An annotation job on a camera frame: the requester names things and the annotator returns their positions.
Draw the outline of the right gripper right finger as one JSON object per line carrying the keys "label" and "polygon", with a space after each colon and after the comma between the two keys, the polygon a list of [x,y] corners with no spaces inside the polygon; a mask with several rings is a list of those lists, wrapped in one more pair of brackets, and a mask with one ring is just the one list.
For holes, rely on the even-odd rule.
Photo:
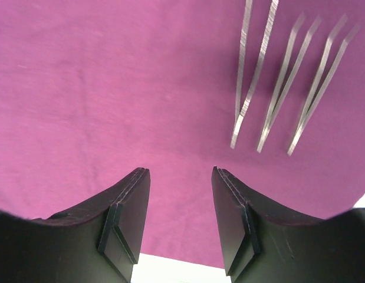
{"label": "right gripper right finger", "polygon": [[315,218],[218,167],[212,192],[232,282],[365,282],[365,208]]}

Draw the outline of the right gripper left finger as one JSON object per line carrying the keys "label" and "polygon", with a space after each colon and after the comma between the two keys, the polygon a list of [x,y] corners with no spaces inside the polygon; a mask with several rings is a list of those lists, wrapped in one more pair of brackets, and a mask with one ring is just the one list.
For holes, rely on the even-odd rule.
{"label": "right gripper left finger", "polygon": [[0,210],[0,282],[130,282],[139,261],[150,172],[47,219]]}

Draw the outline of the white thin instrument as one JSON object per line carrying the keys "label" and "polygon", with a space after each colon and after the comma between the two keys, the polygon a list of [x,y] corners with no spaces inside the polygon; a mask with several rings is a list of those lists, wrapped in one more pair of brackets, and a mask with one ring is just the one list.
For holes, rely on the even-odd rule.
{"label": "white thin instrument", "polygon": [[303,43],[301,45],[301,48],[298,52],[297,58],[292,66],[291,71],[289,74],[288,68],[290,66],[290,61],[292,58],[292,51],[294,48],[294,43],[297,38],[298,32],[304,23],[305,20],[305,14],[302,13],[298,19],[296,20],[291,32],[290,36],[287,42],[287,47],[285,50],[284,58],[281,64],[281,68],[278,74],[277,81],[275,83],[275,87],[272,93],[271,100],[269,102],[267,115],[265,116],[264,125],[262,128],[262,132],[259,138],[259,142],[257,145],[257,152],[260,153],[264,147],[264,144],[267,140],[267,137],[270,133],[271,127],[273,126],[273,123],[281,109],[281,106],[292,86],[292,83],[297,75],[297,72],[301,66],[302,60],[305,56],[305,53],[307,52],[307,49],[309,47],[309,44],[311,42],[311,39],[316,32],[317,28],[321,24],[321,17],[317,16],[316,19],[313,21],[311,26],[309,27],[305,38],[303,40]]}

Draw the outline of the purple cloth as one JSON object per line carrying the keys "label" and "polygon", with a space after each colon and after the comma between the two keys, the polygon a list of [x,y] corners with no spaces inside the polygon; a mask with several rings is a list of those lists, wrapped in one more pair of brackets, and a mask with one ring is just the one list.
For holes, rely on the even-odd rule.
{"label": "purple cloth", "polygon": [[[365,1],[280,1],[236,148],[244,1],[0,1],[0,209],[47,218],[150,170],[145,254],[222,267],[214,166],[300,212],[329,218],[365,193]],[[260,153],[290,32],[287,74],[314,33]],[[358,33],[291,156],[301,110],[331,47]]]}

